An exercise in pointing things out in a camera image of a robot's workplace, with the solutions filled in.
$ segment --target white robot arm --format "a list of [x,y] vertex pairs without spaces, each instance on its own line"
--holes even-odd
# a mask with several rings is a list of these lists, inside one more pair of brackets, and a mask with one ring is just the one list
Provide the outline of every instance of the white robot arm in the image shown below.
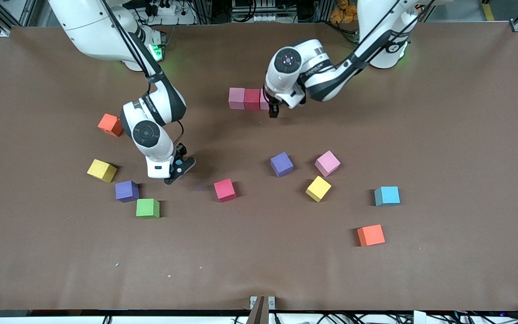
[[126,31],[119,22],[123,15],[111,10],[105,0],[49,0],[49,4],[78,50],[93,58],[136,64],[144,71],[149,89],[151,84],[156,87],[156,91],[147,91],[123,105],[121,123],[144,154],[148,177],[173,183],[195,164],[195,159],[184,158],[185,146],[176,143],[179,138],[171,141],[163,126],[178,122],[187,108],[183,96],[140,39],[140,27]]
[[[452,0],[430,0],[427,6]],[[263,94],[269,116],[277,117],[279,104],[290,109],[306,101],[305,92],[317,101],[335,97],[343,86],[368,64],[390,68],[401,58],[407,38],[419,19],[420,0],[358,0],[360,45],[338,65],[333,65],[317,39],[283,47],[271,59]]]

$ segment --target green cube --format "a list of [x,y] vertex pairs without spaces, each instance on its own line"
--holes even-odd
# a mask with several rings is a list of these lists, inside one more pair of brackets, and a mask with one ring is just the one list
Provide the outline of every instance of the green cube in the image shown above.
[[158,219],[159,202],[155,199],[137,199],[137,217],[141,219]]

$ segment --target orange cube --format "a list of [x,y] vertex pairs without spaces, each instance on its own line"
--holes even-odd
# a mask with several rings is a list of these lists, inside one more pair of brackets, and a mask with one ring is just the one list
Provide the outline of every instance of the orange cube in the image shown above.
[[381,225],[365,226],[357,229],[361,246],[381,244],[385,242]]
[[121,136],[121,133],[123,133],[121,119],[119,119],[119,117],[109,115],[108,113],[103,115],[103,118],[101,118],[97,127],[99,127],[99,129],[101,129],[105,134],[113,135],[115,137],[119,137]]

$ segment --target foam cube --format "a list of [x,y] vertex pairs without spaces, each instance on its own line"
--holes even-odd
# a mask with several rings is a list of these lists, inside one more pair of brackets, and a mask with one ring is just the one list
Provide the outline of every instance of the foam cube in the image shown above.
[[229,88],[229,108],[244,110],[243,100],[245,100],[244,88]]
[[261,89],[246,89],[245,98],[243,103],[245,104],[245,110],[260,110],[261,104]]
[[213,185],[215,187],[215,192],[217,193],[217,199],[222,203],[237,197],[231,179],[215,182]]
[[280,178],[293,171],[293,163],[287,153],[283,152],[271,158],[271,168],[275,171],[277,178]]
[[385,242],[381,225],[365,226],[357,229],[357,236],[361,246],[370,246]]
[[315,201],[320,202],[329,189],[331,189],[331,185],[320,176],[317,176],[307,188],[306,193]]
[[340,164],[341,162],[329,150],[315,161],[315,166],[325,177],[337,170]]
[[105,134],[115,137],[119,137],[123,133],[121,119],[119,119],[119,117],[109,115],[108,113],[103,115],[103,118],[101,118],[97,127],[99,127],[99,129],[101,129]]
[[111,182],[113,176],[115,176],[115,172],[117,172],[115,166],[97,159],[93,160],[89,170],[87,170],[88,175],[92,175],[105,182]]
[[261,110],[269,110],[269,103],[267,99],[265,99],[265,94],[263,93],[265,90],[261,89],[261,96],[259,97],[259,109]]
[[375,205],[377,207],[388,207],[399,205],[399,188],[397,187],[380,187],[375,191]]
[[135,214],[140,219],[158,219],[160,215],[160,204],[152,198],[137,199],[137,210]]
[[115,184],[115,200],[129,203],[139,199],[139,186],[131,180]]

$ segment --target yellow tape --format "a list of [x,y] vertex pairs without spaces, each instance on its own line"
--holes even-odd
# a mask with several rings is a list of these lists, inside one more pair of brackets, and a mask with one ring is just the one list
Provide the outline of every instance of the yellow tape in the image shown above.
[[487,21],[495,21],[495,17],[493,17],[493,12],[491,11],[491,6],[489,4],[482,4],[483,11],[485,12],[485,17]]

